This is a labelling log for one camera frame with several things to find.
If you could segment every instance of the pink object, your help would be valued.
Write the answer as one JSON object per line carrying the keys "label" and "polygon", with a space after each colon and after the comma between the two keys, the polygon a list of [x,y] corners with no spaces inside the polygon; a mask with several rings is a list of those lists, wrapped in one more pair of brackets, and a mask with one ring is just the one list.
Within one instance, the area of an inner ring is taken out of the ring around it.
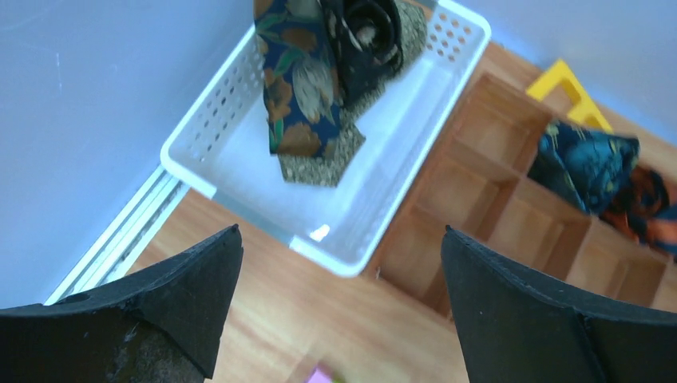
{"label": "pink object", "polygon": [[311,378],[306,383],[332,383],[331,376],[319,368],[316,368]]}

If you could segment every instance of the gray speckled fabric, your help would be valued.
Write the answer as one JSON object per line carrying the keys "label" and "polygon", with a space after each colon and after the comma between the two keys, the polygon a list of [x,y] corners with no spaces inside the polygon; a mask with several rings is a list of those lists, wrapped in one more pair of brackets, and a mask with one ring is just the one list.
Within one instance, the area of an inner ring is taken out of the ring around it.
{"label": "gray speckled fabric", "polygon": [[[402,20],[403,66],[398,74],[411,65],[426,45],[427,20],[423,10],[401,0],[396,0]],[[383,78],[379,86],[365,94],[349,109],[341,109],[342,130],[338,137],[335,158],[296,157],[280,155],[279,164],[287,182],[336,187],[365,141],[363,134],[355,126],[355,121],[385,92],[385,84],[391,78]]]}

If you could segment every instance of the wooden table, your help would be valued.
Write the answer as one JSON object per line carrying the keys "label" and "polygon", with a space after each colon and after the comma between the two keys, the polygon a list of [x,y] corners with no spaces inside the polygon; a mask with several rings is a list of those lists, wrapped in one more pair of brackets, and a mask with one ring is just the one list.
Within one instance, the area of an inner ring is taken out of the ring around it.
{"label": "wooden table", "polygon": [[[540,70],[498,45],[484,71],[519,89]],[[562,96],[547,103],[564,111]],[[639,126],[602,107],[618,133],[637,135],[642,160],[677,179],[677,152]],[[453,325],[386,282],[341,279],[277,243],[225,208],[190,192],[134,264],[139,270],[239,223],[244,261],[221,338],[214,381],[302,382],[318,362],[348,382],[468,381]]]}

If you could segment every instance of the wooden box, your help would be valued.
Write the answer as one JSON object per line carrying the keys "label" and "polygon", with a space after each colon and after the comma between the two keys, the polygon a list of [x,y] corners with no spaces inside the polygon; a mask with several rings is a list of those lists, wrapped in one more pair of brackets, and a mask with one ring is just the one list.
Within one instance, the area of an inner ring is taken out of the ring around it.
{"label": "wooden box", "polygon": [[457,106],[367,273],[451,318],[445,225],[591,292],[677,311],[671,259],[626,239],[526,174],[553,112],[491,75]]}

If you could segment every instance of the plastic basket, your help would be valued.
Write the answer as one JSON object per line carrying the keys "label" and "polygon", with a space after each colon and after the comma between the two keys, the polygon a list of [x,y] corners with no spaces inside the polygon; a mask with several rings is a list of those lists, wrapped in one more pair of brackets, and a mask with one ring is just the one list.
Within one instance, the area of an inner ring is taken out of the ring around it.
{"label": "plastic basket", "polygon": [[344,277],[369,262],[489,43],[489,23],[441,0],[427,49],[358,120],[365,144],[336,188],[284,182],[268,154],[252,25],[161,151],[174,176]]}

